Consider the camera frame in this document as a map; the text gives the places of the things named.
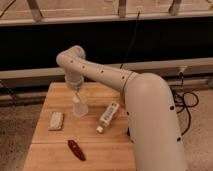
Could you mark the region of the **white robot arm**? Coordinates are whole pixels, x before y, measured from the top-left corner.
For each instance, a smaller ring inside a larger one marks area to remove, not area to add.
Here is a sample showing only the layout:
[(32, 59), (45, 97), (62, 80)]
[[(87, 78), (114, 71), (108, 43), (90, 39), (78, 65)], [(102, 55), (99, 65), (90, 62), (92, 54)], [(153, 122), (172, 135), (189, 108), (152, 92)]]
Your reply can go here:
[(162, 77), (90, 62), (78, 45), (59, 53), (56, 62), (68, 87), (89, 78), (121, 93), (137, 171), (188, 171), (172, 91)]

